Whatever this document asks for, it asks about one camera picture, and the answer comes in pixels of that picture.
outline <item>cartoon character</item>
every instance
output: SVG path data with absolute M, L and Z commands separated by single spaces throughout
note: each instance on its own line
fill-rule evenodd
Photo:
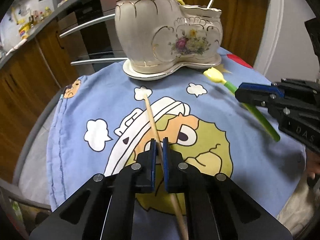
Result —
M 219 172 L 231 176 L 233 164 L 230 143 L 226 132 L 210 123 L 190 115 L 189 105 L 163 97 L 151 105 L 160 139 L 169 138 L 170 147 L 182 153 L 184 161 L 196 166 L 202 173 L 215 175 Z M 134 163 L 140 152 L 150 148 L 153 138 L 146 111 L 134 109 L 115 130 L 119 136 L 106 166 L 104 175 L 118 173 L 124 166 Z M 185 214 L 183 194 L 177 194 Z M 140 205 L 148 210 L 173 214 L 170 197 L 164 190 L 163 174 L 159 160 L 156 165 L 156 191 L 136 194 Z
M 80 85 L 81 85 L 81 80 L 77 79 L 76 81 L 73 82 L 73 84 L 71 86 L 70 85 L 67 86 L 66 90 L 64 92 L 63 98 L 73 97 L 78 92 Z

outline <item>human hand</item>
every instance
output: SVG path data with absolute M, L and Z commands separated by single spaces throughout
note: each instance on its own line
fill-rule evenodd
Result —
M 309 149 L 306 149 L 307 163 L 306 170 L 309 177 L 315 178 L 316 174 L 320 174 L 320 156 Z

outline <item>bottle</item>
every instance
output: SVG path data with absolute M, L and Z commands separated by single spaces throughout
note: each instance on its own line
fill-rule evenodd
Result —
M 45 14 L 46 14 L 46 17 L 48 17 L 50 14 L 52 14 L 52 11 L 48 6 L 45 8 Z
M 44 15 L 44 13 L 41 11 L 41 12 L 40 12 L 40 21 L 42 21 L 44 18 L 45 18 L 45 15 Z
M 35 24 L 35 18 L 33 17 L 33 15 L 29 16 L 29 22 L 30 22 L 30 26 L 33 27 Z

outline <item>white plate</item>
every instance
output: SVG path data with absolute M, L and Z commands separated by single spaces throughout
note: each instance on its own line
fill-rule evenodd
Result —
M 215 67 L 217 65 L 219 65 L 221 63 L 221 56 L 217 53 L 214 56 L 214 60 L 210 63 L 192 63 L 192 62 L 178 62 L 177 64 L 173 65 L 171 68 L 169 68 L 166 71 L 160 72 L 160 73 L 155 73 L 155 74 L 143 74 L 143 73 L 139 73 L 136 72 L 135 70 L 133 70 L 132 65 L 130 60 L 126 60 L 123 64 L 123 71 L 124 73 L 126 73 L 127 76 L 133 78 L 133 79 L 138 79 L 138 80 L 145 80 L 145 81 L 151 81 L 151 80 L 157 80 L 160 78 L 164 78 L 166 76 L 171 75 L 172 73 L 174 73 L 175 71 L 177 71 L 179 68 L 181 67 L 189 67 L 189 68 L 193 68 L 193 69 L 208 69 L 211 67 Z

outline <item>floral decoration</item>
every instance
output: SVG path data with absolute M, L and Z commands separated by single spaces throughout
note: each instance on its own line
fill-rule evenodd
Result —
M 175 43 L 169 42 L 171 46 L 171 55 L 173 53 L 181 55 L 200 54 L 202 55 L 206 50 L 209 50 L 210 43 L 206 37 L 197 36 L 197 31 L 191 29 L 189 33 L 182 31 L 182 37 L 176 34 L 177 40 Z

